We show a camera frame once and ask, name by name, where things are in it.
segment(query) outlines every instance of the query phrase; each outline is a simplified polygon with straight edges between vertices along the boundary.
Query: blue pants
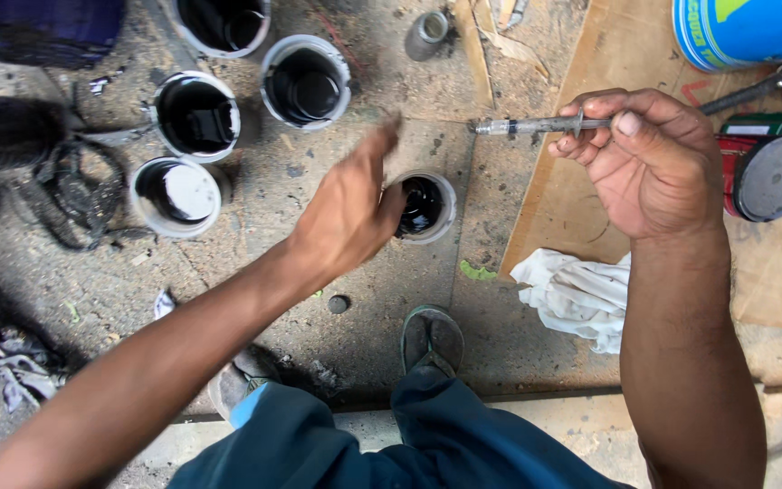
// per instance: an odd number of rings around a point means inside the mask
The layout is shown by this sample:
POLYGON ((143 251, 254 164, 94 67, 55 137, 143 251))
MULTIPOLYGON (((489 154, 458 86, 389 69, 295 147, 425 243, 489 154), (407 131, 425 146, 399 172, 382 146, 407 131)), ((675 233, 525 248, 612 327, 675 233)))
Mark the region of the blue pants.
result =
POLYGON ((238 429, 181 467, 168 487, 626 487, 527 420, 488 409, 433 366, 404 377, 391 407, 404 445, 360 453, 319 399, 267 383, 234 408, 238 429))

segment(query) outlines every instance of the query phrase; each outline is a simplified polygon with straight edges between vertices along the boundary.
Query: can lid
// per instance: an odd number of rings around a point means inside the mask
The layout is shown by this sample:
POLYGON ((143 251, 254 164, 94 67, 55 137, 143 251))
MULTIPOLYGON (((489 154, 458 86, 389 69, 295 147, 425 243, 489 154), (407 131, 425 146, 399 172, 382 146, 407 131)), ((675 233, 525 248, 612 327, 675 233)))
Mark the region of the can lid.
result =
POLYGON ((745 216, 758 222, 782 216, 782 137, 751 155, 737 185, 745 216))

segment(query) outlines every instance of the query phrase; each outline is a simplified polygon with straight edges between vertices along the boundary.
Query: blue paint can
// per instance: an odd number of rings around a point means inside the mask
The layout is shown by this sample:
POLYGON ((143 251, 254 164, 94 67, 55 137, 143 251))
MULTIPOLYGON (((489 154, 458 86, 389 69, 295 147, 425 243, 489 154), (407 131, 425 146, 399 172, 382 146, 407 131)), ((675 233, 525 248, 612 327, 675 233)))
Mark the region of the blue paint can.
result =
POLYGON ((705 72, 782 62, 781 0, 673 0, 674 34, 705 72))

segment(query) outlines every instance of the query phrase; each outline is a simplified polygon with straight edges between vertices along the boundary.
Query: concrete floor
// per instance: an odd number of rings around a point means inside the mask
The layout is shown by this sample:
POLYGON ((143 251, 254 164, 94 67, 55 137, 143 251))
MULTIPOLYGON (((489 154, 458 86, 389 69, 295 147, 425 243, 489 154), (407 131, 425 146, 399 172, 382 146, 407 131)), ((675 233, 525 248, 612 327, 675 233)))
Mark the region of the concrete floor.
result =
MULTIPOLYGON (((63 91, 76 84, 77 107, 90 126, 143 124, 142 102, 151 102, 156 82, 190 68, 182 61, 180 45, 171 42, 168 26, 148 15, 145 6, 154 1, 129 1, 115 52, 93 70, 48 71, 63 91), (112 75, 120 66, 125 73, 103 95, 92 96, 88 82, 112 75)), ((392 240, 373 261, 328 286, 321 298, 310 298, 277 319, 258 343, 277 359, 286 359, 280 363, 286 380, 338 410, 385 404, 402 374, 402 319, 413 307, 434 303, 450 308, 461 324, 467 352, 460 377, 479 395, 618 385, 616 356, 595 354, 588 341, 542 327, 536 311, 518 301, 514 284, 472 281, 458 269, 462 259, 489 270, 499 267, 540 145, 530 137, 474 139, 466 122, 553 112, 587 0, 533 1, 523 23, 508 33, 539 53, 551 73, 548 81, 532 66, 502 58, 486 44, 493 111, 472 101, 459 41, 429 62, 412 62, 403 54, 409 25, 420 13, 441 6, 439 0, 320 4, 363 73, 352 68, 357 89, 346 114, 316 133, 288 128, 267 113, 254 63, 200 60, 201 69, 222 78, 244 105, 258 110, 264 127, 261 141, 220 162, 232 179, 234 200, 219 221, 196 239, 128 240, 121 248, 103 245, 75 254, 60 249, 40 226, 27 224, 6 203, 0 212, 0 310, 43 329, 74 364, 92 360, 110 350, 117 337, 127 337, 152 319, 152 302, 161 288, 188 301, 285 237, 324 172, 383 114, 401 110, 407 121, 401 145, 387 161, 387 178, 415 168, 443 173, 457 191, 454 227, 424 246, 392 240), (133 264, 135 257, 147 254, 146 261, 133 264), (340 316, 326 307, 335 293, 349 295, 353 304, 340 316), (66 301, 76 307, 78 322, 72 323, 66 301), (327 371, 333 374, 320 375, 327 371)), ((280 38, 295 33, 329 37, 309 4, 277 10, 280 38)), ((0 65, 0 95, 40 96, 31 76, 7 65, 0 65)), ((127 174, 164 154, 152 134, 120 151, 127 174)), ((123 206, 113 224, 141 221, 123 206)), ((754 376, 768 385, 782 384, 782 330, 739 325, 739 336, 754 376)), ((208 413, 212 406, 201 395, 187 412, 208 413)), ((22 407, 8 416, 0 402, 0 441, 29 415, 22 407)), ((155 477, 147 471, 141 473, 155 477)))

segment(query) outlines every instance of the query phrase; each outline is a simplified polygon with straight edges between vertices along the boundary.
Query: foot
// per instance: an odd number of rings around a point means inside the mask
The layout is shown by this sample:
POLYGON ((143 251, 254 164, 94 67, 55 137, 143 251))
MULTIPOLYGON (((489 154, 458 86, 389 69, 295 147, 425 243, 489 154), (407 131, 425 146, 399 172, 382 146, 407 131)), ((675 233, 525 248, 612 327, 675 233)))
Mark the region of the foot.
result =
POLYGON ((429 364, 454 377, 463 360, 463 333, 440 306, 418 306, 403 322, 403 372, 429 364))
POLYGON ((234 406, 268 382, 280 382, 280 374, 266 350, 250 345, 225 364, 207 391, 213 407, 228 421, 234 406))

